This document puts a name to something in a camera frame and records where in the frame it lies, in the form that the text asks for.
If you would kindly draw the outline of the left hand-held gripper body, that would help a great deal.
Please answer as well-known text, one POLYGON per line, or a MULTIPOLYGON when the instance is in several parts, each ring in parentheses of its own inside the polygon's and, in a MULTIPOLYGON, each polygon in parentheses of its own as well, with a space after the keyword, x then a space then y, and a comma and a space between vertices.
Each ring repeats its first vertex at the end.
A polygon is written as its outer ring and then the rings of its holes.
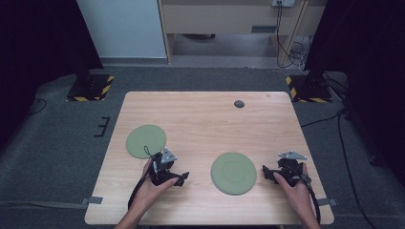
POLYGON ((152 162, 148 169, 149 177, 154 185, 159 186, 168 179, 177 177, 170 172, 171 167, 178 158, 167 148, 152 156, 152 162))

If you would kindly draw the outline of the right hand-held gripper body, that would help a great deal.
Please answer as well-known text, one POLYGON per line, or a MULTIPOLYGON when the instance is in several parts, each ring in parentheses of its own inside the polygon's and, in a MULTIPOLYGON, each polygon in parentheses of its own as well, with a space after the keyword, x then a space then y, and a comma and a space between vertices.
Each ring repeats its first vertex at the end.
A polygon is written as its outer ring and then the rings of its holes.
POLYGON ((303 174, 303 160, 307 160, 308 158, 294 151, 281 153, 279 157, 278 166, 281 169, 280 175, 291 187, 294 187, 303 174))

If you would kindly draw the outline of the green round plate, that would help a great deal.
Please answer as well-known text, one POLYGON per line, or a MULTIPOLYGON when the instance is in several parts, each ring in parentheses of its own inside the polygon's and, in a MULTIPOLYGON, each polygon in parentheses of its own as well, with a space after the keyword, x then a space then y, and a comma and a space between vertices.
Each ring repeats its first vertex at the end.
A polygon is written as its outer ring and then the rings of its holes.
POLYGON ((253 188, 257 172, 247 156, 239 153, 224 153, 212 163, 210 176, 219 191, 227 195, 239 196, 253 188))
POLYGON ((126 139, 127 152, 139 159, 159 153, 166 145, 166 133, 156 125, 142 125, 132 131, 126 139))

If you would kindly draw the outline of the person's right hand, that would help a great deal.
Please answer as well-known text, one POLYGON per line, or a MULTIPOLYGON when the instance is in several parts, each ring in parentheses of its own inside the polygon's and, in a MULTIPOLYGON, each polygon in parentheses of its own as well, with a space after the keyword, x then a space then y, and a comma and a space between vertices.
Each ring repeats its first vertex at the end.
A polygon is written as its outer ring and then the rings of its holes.
POLYGON ((287 196, 290 207, 298 216, 301 223, 310 220, 316 221, 307 186, 302 181, 299 181, 294 187, 291 187, 281 175, 278 173, 274 173, 273 175, 287 196))

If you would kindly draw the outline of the person's left hand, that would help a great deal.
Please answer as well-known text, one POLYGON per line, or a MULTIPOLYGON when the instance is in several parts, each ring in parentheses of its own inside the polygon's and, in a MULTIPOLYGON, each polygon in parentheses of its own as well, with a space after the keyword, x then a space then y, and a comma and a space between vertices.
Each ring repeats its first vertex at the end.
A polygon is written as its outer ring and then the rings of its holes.
POLYGON ((150 164, 151 160, 148 159, 143 168, 140 185, 129 208, 131 216, 141 218, 153 206, 156 200, 178 181, 175 177, 165 181, 161 185, 154 185, 151 179, 147 177, 150 164))

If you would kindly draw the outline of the black hazard-striped stand base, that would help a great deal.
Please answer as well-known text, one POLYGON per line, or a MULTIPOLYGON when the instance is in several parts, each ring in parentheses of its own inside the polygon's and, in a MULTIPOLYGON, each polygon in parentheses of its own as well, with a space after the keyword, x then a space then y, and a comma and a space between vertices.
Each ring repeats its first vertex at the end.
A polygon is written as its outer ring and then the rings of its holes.
POLYGON ((296 74, 287 76, 286 82, 293 102, 331 102, 331 94, 324 79, 296 74))
POLYGON ((114 77, 109 74, 91 74, 89 84, 78 79, 67 94, 68 101, 100 101, 109 92, 114 77))

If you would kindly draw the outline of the dark curtain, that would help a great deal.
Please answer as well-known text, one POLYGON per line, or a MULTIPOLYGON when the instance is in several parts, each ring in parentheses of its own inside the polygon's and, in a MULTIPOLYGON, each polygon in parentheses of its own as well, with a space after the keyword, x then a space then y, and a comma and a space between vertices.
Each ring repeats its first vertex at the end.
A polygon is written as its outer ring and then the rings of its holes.
POLYGON ((306 68, 348 77, 354 125, 405 188, 405 0, 328 0, 306 68))
POLYGON ((77 0, 0 0, 0 149, 11 139, 44 83, 100 69, 77 0))

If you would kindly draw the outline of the white partition board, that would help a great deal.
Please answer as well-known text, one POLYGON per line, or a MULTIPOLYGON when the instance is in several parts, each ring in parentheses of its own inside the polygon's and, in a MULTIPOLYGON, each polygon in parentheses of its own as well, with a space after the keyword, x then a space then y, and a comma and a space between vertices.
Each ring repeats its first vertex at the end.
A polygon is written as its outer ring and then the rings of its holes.
POLYGON ((77 0, 104 58, 166 58, 158 0, 77 0))

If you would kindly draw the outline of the grey power outlet box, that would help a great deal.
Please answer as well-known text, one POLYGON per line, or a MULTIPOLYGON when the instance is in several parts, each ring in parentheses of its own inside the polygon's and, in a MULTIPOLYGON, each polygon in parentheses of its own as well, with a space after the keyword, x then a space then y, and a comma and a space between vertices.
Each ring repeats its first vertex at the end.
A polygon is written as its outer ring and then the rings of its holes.
POLYGON ((292 8, 295 4, 295 0, 272 0, 272 7, 283 7, 283 8, 292 8))

